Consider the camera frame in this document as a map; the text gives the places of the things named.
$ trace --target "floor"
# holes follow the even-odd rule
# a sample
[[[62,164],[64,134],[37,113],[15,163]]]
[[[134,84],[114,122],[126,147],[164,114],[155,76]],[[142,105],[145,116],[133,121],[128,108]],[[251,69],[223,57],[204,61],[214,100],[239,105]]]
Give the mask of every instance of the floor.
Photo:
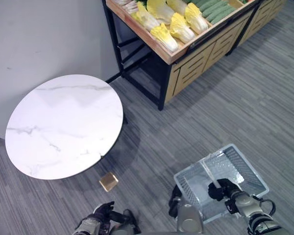
[[[163,111],[124,79],[112,86],[129,124],[92,168],[43,181],[20,173],[0,139],[0,235],[69,235],[100,203],[130,208],[144,232],[174,231],[168,216],[173,175],[234,143],[270,188],[274,218],[294,235],[294,1],[235,52],[221,59]],[[119,184],[99,184],[107,172]],[[232,217],[206,224],[207,235],[246,234]]]

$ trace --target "round table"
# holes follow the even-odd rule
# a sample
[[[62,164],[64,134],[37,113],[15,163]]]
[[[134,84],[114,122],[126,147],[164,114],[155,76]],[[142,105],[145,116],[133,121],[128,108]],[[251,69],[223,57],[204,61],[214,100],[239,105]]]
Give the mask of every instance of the round table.
[[[28,176],[66,178],[98,162],[122,123],[122,103],[106,82],[61,76],[32,90],[15,108],[5,133],[6,150]]]

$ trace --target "white wall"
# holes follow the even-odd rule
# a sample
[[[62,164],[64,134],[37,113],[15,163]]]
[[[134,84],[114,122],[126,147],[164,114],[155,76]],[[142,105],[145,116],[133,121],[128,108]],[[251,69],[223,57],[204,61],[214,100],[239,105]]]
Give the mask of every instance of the white wall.
[[[34,87],[73,73],[118,72],[101,0],[0,0],[0,137]]]

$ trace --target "clear plastic basket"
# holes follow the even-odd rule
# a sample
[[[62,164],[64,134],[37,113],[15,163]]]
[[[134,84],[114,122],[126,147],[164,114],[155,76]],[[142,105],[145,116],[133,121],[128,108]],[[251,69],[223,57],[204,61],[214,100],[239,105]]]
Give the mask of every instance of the clear plastic basket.
[[[218,202],[208,195],[209,184],[222,178],[231,180],[251,195],[262,197],[269,192],[267,184],[238,148],[227,145],[174,176],[183,196],[197,207],[204,223],[228,213],[224,200]]]

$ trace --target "black cable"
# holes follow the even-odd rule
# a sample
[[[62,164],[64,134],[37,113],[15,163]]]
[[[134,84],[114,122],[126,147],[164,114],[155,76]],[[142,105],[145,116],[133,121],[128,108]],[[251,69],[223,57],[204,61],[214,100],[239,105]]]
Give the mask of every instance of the black cable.
[[[274,213],[275,213],[275,210],[276,210],[275,203],[274,203],[272,200],[270,200],[270,199],[263,199],[263,200],[259,203],[259,206],[260,206],[260,207],[261,207],[261,204],[262,204],[263,202],[271,202],[271,204],[272,204],[272,209],[271,209],[269,215],[270,215],[270,216],[273,216]]]
[[[269,215],[270,215],[270,216],[273,216],[273,215],[274,215],[274,213],[275,213],[275,211],[276,211],[276,207],[275,207],[275,203],[274,203],[272,200],[270,200],[270,199],[258,198],[258,197],[256,197],[256,196],[253,196],[253,198],[260,202],[260,203],[259,203],[259,206],[260,206],[260,207],[261,207],[261,204],[262,204],[263,202],[271,202],[271,204],[272,204],[272,208],[271,208],[271,211],[270,211]]]

